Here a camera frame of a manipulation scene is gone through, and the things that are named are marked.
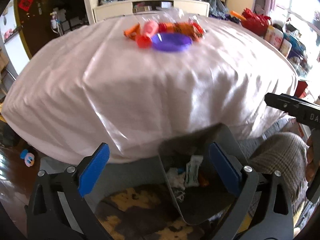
purple plate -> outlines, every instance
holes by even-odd
[[[167,52],[183,51],[192,44],[192,39],[181,33],[158,33],[151,39],[154,49]]]

sticker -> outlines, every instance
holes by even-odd
[[[26,12],[29,11],[30,6],[32,4],[33,0],[21,0],[18,4],[19,8],[22,10],[25,10]]]

satin tablecloth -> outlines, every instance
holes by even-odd
[[[59,161],[78,164],[106,142],[110,162],[123,163],[219,122],[236,138],[260,136],[281,114],[264,95],[294,94],[291,64],[241,26],[199,17],[205,38],[163,53],[123,36],[139,17],[111,18],[45,45],[5,99],[9,125]]]

silver screw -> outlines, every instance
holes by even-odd
[[[251,172],[252,171],[252,168],[250,166],[244,166],[243,169],[246,171],[246,172]]]
[[[38,176],[39,177],[42,177],[43,175],[44,175],[44,170],[41,170],[41,171],[38,172]]]
[[[280,177],[281,176],[281,171],[275,170],[275,175]]]
[[[74,166],[70,166],[67,168],[68,173],[73,173],[75,170],[76,170],[76,168]]]

person's leg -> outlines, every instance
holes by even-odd
[[[291,198],[293,215],[298,218],[306,201],[307,149],[308,146],[298,135],[284,132],[264,141],[249,159],[249,164],[257,172],[271,174],[275,170],[281,171]],[[254,212],[258,199],[255,197],[250,213]]]

